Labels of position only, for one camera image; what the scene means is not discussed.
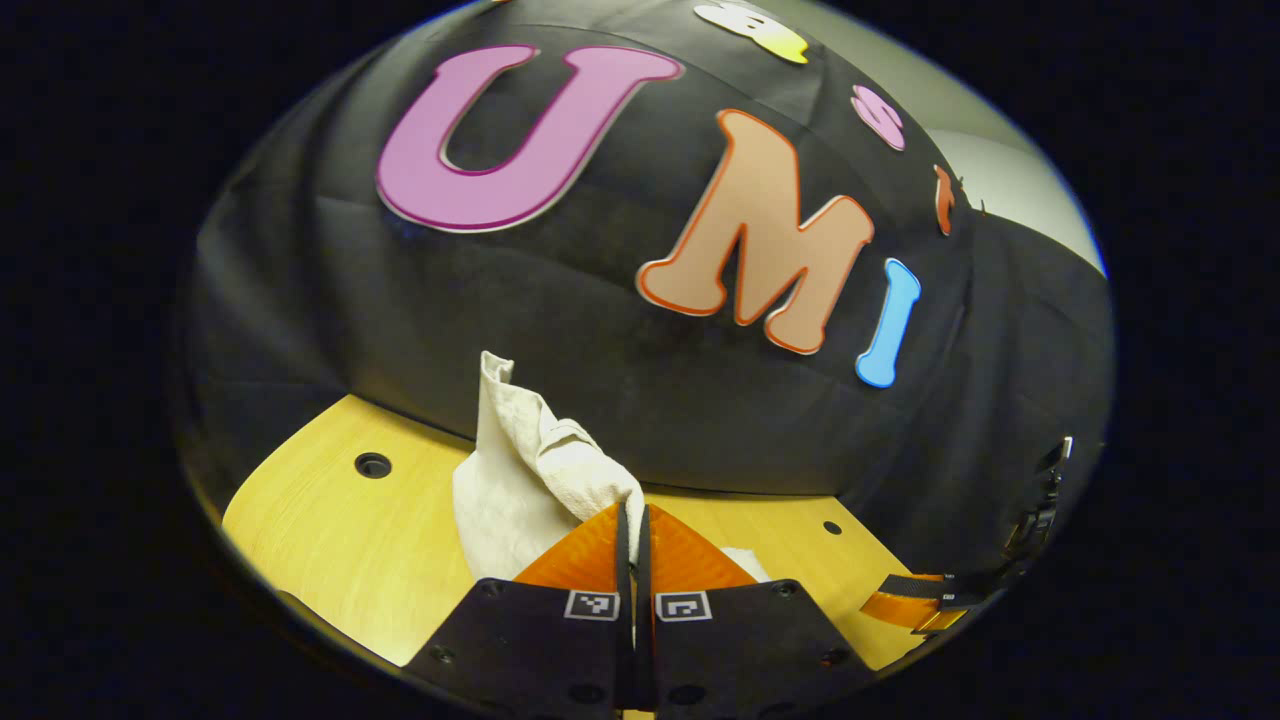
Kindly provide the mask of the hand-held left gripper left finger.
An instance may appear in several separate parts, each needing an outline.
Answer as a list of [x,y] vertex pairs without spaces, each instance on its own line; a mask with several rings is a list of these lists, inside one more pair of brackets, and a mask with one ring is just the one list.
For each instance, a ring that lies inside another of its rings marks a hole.
[[627,544],[617,503],[515,579],[477,580],[404,673],[493,717],[621,717],[635,669]]

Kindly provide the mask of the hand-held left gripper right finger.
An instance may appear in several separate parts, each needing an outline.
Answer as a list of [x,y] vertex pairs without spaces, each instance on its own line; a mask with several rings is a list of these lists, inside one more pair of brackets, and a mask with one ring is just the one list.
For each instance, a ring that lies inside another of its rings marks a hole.
[[800,715],[876,679],[800,582],[755,582],[655,505],[643,518],[636,584],[641,710]]

